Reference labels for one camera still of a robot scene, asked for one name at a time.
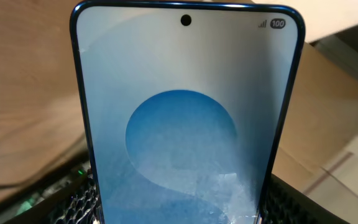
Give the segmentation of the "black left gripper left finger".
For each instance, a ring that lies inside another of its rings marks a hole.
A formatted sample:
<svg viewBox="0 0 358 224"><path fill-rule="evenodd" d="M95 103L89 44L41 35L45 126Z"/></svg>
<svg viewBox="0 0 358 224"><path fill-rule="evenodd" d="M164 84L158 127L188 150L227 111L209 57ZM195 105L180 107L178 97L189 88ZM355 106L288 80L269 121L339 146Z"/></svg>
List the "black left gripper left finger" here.
<svg viewBox="0 0 358 224"><path fill-rule="evenodd" d="M91 170L4 224L101 223L101 202Z"/></svg>

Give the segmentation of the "blue Galaxy smartphone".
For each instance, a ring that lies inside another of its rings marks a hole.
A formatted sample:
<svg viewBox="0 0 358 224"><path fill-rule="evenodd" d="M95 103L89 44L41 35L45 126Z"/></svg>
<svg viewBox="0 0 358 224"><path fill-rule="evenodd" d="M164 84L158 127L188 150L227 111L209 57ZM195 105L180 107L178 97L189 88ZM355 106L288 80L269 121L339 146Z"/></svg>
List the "blue Galaxy smartphone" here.
<svg viewBox="0 0 358 224"><path fill-rule="evenodd" d="M103 223L256 223L305 39L292 7L82 1L70 34Z"/></svg>

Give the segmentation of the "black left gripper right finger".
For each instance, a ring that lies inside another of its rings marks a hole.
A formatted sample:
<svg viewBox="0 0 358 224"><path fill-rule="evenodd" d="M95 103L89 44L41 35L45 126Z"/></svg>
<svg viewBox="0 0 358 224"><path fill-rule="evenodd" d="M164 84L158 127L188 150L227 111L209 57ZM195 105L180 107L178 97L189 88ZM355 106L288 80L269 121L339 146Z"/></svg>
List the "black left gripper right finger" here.
<svg viewBox="0 0 358 224"><path fill-rule="evenodd" d="M275 175L271 175L261 207L261 223L348 224Z"/></svg>

